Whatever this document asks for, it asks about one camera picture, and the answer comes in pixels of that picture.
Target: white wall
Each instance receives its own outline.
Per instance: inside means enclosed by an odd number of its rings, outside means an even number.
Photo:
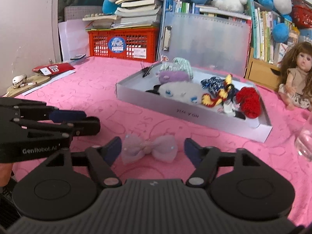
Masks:
[[[57,0],[0,0],[0,94],[14,76],[60,61]]]

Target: red plastic crate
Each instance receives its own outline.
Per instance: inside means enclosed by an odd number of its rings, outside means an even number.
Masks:
[[[90,56],[156,61],[159,28],[89,31]]]

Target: white paper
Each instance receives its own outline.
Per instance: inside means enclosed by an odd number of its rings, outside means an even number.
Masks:
[[[26,95],[28,95],[29,93],[32,93],[32,92],[34,92],[34,91],[36,91],[36,90],[38,90],[38,89],[40,89],[40,88],[42,88],[42,87],[44,87],[44,86],[50,84],[50,83],[55,82],[56,80],[59,80],[59,79],[65,77],[65,76],[68,76],[68,75],[73,74],[73,73],[75,73],[75,72],[76,72],[75,70],[69,70],[69,71],[66,71],[66,72],[64,72],[64,73],[62,73],[62,74],[56,75],[56,76],[52,77],[52,78],[50,79],[50,81],[48,81],[48,82],[46,82],[46,83],[44,83],[44,84],[41,84],[41,85],[39,85],[39,86],[37,86],[37,87],[35,87],[35,88],[32,88],[32,89],[30,89],[30,90],[28,90],[28,91],[25,91],[24,93],[22,93],[22,95],[23,95],[23,96],[26,96]]]
[[[51,75],[51,74],[52,74],[52,72],[51,72],[47,67],[41,68],[40,71],[41,71],[42,74],[44,74],[44,75]]]
[[[146,59],[146,48],[133,48],[133,58]]]
[[[90,22],[81,19],[58,23],[63,60],[79,54],[90,56],[89,34],[85,31],[88,24]]]

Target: purple plush toy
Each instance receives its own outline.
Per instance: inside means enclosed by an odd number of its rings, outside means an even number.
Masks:
[[[189,75],[184,71],[160,71],[158,77],[161,84],[190,81]]]

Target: pink bow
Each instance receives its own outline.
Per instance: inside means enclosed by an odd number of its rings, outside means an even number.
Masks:
[[[121,150],[121,159],[124,164],[138,161],[150,153],[157,160],[171,163],[177,156],[177,143],[174,136],[163,135],[150,142],[143,141],[134,134],[126,135]]]

